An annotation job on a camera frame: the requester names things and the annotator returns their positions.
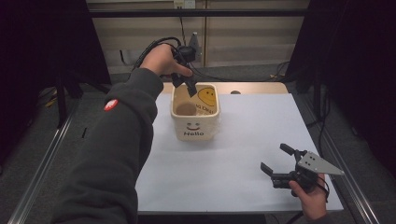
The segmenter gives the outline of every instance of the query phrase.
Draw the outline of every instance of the yellow smiley face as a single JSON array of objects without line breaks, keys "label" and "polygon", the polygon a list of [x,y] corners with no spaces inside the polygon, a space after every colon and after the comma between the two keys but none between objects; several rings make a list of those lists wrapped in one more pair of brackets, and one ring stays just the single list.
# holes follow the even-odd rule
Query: yellow smiley face
[{"label": "yellow smiley face", "polygon": [[207,105],[216,105],[216,94],[213,88],[203,88],[198,92],[198,98]]}]

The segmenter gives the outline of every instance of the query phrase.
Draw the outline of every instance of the red logo patch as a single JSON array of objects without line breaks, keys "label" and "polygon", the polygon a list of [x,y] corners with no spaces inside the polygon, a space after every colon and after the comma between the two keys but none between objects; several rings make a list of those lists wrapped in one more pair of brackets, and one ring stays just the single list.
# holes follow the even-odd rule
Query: red logo patch
[{"label": "red logo patch", "polygon": [[105,111],[109,111],[112,108],[116,107],[116,105],[119,103],[119,100],[111,100],[107,103],[107,105],[105,105],[104,110]]}]

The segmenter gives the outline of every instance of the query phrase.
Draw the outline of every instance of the power outlet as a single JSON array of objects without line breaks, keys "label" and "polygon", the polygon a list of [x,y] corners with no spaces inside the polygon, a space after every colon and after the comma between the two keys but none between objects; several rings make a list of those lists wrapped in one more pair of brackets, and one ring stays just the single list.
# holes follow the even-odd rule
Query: power outlet
[{"label": "power outlet", "polygon": [[195,0],[185,0],[183,8],[188,8],[188,9],[195,8]]},{"label": "power outlet", "polygon": [[174,8],[184,8],[184,0],[174,0]]}]

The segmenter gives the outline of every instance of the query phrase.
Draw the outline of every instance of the hand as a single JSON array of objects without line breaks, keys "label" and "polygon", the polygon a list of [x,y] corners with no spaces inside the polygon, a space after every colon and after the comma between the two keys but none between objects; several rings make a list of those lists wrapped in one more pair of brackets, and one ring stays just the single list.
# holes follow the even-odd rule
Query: hand
[{"label": "hand", "polygon": [[[324,182],[318,178],[318,183],[324,186]],[[308,221],[313,221],[326,216],[326,193],[316,187],[312,192],[305,193],[300,185],[295,181],[290,181],[289,185],[294,193],[300,198],[304,216]]]},{"label": "hand", "polygon": [[179,73],[186,77],[192,76],[192,71],[189,68],[175,61],[171,46],[167,44],[161,44],[152,49],[140,67],[147,68],[158,76],[171,75],[172,73]]}]

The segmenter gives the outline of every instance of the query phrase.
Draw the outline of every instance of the wall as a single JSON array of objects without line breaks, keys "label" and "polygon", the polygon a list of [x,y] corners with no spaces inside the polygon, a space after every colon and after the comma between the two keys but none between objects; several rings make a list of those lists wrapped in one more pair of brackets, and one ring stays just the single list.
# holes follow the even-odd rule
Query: wall
[{"label": "wall", "polygon": [[[170,9],[173,1],[87,0],[89,9]],[[307,8],[309,0],[196,0],[197,8]],[[195,66],[282,63],[290,60],[302,17],[183,18],[187,42],[197,32],[203,56]],[[181,40],[179,18],[93,19],[110,74],[129,72],[153,40]],[[124,64],[120,60],[120,50]]]}]

